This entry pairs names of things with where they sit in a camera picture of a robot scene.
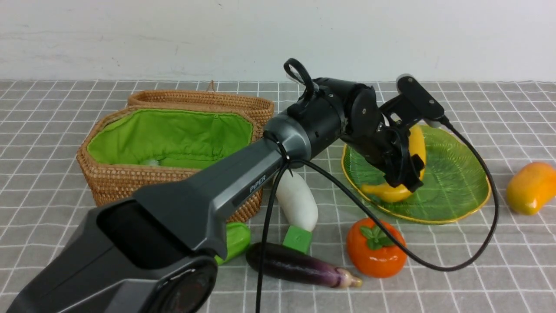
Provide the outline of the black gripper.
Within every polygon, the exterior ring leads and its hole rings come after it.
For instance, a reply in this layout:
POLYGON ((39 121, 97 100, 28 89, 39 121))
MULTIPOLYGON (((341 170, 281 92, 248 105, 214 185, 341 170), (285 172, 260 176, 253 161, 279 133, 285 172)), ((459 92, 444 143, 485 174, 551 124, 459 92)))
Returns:
POLYGON ((407 131, 385 123, 374 88, 356 83, 347 99, 347 127, 342 140, 385 173, 391 186, 399 186, 406 177, 409 192, 421 188, 425 162, 418 154, 410 156, 407 131))

